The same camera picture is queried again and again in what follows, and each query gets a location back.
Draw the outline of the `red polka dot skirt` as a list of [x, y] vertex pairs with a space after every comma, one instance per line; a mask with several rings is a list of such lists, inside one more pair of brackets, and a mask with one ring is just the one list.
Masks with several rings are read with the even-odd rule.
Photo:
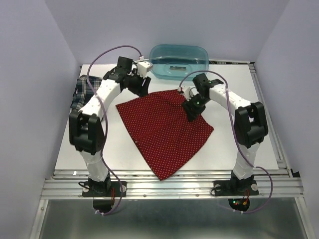
[[184, 101], [177, 90], [166, 90], [116, 105], [131, 139], [161, 181], [190, 161], [214, 131], [202, 116], [189, 122]]

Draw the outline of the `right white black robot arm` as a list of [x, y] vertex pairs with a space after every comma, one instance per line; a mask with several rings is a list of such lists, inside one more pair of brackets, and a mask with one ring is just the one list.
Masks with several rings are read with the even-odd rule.
[[229, 89], [224, 77], [210, 71], [219, 78], [210, 80], [206, 71], [196, 71], [193, 78], [197, 93], [191, 87], [178, 87], [178, 92], [185, 97], [182, 106], [189, 122], [194, 121], [206, 109], [209, 101], [224, 107], [229, 114], [231, 129], [237, 147], [237, 158], [232, 170], [229, 188], [234, 194], [241, 194], [247, 189], [247, 180], [253, 179], [253, 169], [260, 144], [268, 134], [268, 124], [264, 105], [261, 102], [248, 101]]

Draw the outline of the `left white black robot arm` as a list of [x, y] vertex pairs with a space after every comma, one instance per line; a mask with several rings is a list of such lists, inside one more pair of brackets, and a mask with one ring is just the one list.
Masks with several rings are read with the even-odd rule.
[[119, 57], [117, 65], [108, 71], [98, 89], [81, 109], [69, 115], [69, 142], [81, 154], [88, 170], [88, 180], [79, 182], [83, 197], [105, 197], [111, 190], [110, 170], [103, 159], [106, 142], [106, 112], [111, 102], [124, 90], [144, 97], [151, 78], [147, 73], [153, 65], [141, 59]]

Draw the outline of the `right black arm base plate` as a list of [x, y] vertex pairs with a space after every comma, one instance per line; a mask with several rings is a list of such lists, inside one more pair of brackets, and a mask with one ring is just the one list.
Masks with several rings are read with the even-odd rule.
[[258, 196], [259, 189], [254, 175], [246, 179], [238, 179], [234, 173], [231, 173], [229, 180], [213, 181], [210, 195], [232, 196], [233, 198], [228, 200], [229, 206], [235, 211], [246, 212], [250, 207], [250, 196]]

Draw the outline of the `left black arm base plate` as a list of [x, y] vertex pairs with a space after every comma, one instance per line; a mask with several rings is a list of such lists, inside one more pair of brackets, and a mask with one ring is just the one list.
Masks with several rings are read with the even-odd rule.
[[91, 179], [80, 181], [78, 185], [82, 188], [82, 197], [93, 198], [93, 209], [101, 216], [110, 215], [126, 197], [127, 182], [111, 181], [95, 182]]

